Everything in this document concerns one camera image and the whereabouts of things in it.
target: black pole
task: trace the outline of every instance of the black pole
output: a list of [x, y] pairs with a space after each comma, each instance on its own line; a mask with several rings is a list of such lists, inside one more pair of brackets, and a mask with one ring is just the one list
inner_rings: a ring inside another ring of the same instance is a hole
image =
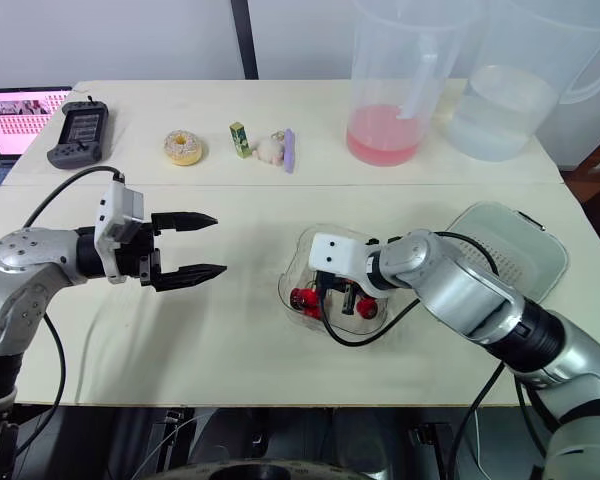
[[253, 46], [248, 0], [231, 0], [231, 10], [233, 11], [233, 23], [236, 26], [244, 78], [258, 80], [258, 64], [256, 63], [256, 51]]

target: plastic pitcher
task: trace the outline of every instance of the plastic pitcher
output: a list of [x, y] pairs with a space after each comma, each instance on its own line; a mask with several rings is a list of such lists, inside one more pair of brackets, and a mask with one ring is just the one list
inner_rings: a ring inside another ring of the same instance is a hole
[[431, 114], [477, 0], [355, 0], [353, 105], [347, 145], [360, 160], [397, 165], [408, 160]]
[[482, 160], [516, 155], [558, 102], [600, 91], [573, 85], [600, 50], [600, 0], [496, 0], [447, 136]]

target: donut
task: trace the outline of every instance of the donut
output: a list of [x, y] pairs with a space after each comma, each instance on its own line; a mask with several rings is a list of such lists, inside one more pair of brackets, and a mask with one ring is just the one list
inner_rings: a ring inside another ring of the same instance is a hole
[[164, 151], [176, 165], [193, 165], [202, 158], [202, 142], [186, 130], [174, 130], [164, 139]]

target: white plush toy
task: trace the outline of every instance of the white plush toy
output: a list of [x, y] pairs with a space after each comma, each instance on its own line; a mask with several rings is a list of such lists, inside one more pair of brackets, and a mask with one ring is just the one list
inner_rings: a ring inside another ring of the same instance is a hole
[[265, 163], [280, 166], [284, 162], [284, 145], [276, 138], [263, 138], [251, 155]]

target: small figurine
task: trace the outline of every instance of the small figurine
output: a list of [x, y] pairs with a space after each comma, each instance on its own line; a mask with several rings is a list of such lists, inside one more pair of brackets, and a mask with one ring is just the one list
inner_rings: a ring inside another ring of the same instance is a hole
[[244, 125], [240, 122], [235, 122], [229, 126], [229, 130], [231, 130], [231, 138], [236, 147], [236, 152], [242, 158], [247, 158], [251, 154], [251, 149], [247, 141], [247, 133], [244, 131]]
[[279, 167], [284, 162], [284, 145], [277, 138], [263, 138], [251, 154], [258, 160]]

